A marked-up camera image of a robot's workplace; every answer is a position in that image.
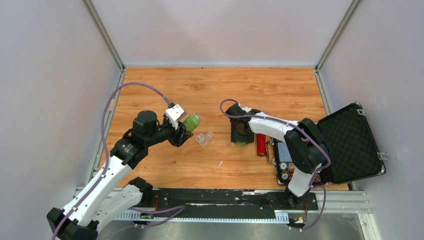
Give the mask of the green pill bottle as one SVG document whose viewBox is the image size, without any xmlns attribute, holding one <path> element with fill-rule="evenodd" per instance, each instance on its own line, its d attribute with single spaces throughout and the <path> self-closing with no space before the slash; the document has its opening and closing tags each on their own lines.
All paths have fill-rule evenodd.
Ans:
<svg viewBox="0 0 424 240">
<path fill-rule="evenodd" d="M 196 113 L 192 113 L 183 121 L 183 124 L 188 132 L 193 132 L 200 125 L 201 121 L 202 119 Z"/>
</svg>

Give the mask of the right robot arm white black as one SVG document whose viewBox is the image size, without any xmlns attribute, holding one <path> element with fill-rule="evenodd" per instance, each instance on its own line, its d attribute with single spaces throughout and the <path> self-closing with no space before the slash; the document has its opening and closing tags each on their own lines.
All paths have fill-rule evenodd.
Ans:
<svg viewBox="0 0 424 240">
<path fill-rule="evenodd" d="M 246 111 L 235 101 L 226 111 L 221 112 L 236 124 L 242 124 L 244 131 L 262 134 L 286 144 L 294 171 L 286 189 L 286 204 L 298 209 L 306 201 L 305 194 L 312 188 L 317 174 L 330 166 L 330 150 L 318 126 L 309 118 L 301 121 L 284 120 L 262 111 Z"/>
</svg>

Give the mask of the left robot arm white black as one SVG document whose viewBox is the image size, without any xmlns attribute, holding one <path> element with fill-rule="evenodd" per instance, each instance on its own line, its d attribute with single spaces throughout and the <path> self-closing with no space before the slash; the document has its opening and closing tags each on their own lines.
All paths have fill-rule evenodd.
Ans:
<svg viewBox="0 0 424 240">
<path fill-rule="evenodd" d="M 186 112 L 177 104 L 165 110 L 162 123 L 151 110 L 138 113 L 132 128 L 124 133 L 87 186 L 63 208 L 52 208 L 46 218 L 52 239 L 95 240 L 119 214 L 153 201 L 152 185 L 140 177 L 131 180 L 120 193 L 107 198 L 114 187 L 143 160 L 149 147 L 168 141 L 180 147 L 193 133 L 181 119 Z"/>
</svg>

